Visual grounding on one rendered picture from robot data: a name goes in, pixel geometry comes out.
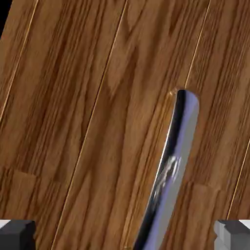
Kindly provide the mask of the brown wooden drawer front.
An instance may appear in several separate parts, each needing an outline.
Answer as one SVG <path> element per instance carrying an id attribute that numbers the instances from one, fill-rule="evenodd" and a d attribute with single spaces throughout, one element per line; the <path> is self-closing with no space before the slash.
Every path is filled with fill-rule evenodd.
<path id="1" fill-rule="evenodd" d="M 161 250 L 212 250 L 250 218 L 250 0 L 12 0 L 0 218 L 37 250 L 131 250 L 181 88 L 200 112 Z"/>

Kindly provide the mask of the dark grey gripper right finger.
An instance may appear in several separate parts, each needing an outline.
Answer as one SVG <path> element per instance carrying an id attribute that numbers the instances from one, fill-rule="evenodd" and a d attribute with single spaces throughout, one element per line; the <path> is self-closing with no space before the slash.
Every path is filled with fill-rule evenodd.
<path id="1" fill-rule="evenodd" d="M 250 220 L 216 220 L 214 250 L 250 250 Z"/>

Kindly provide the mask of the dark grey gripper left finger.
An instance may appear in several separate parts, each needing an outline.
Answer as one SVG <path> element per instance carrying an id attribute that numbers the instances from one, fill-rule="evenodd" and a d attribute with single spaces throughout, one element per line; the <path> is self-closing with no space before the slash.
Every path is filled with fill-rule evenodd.
<path id="1" fill-rule="evenodd" d="M 33 220 L 0 220 L 0 250 L 36 250 Z"/>

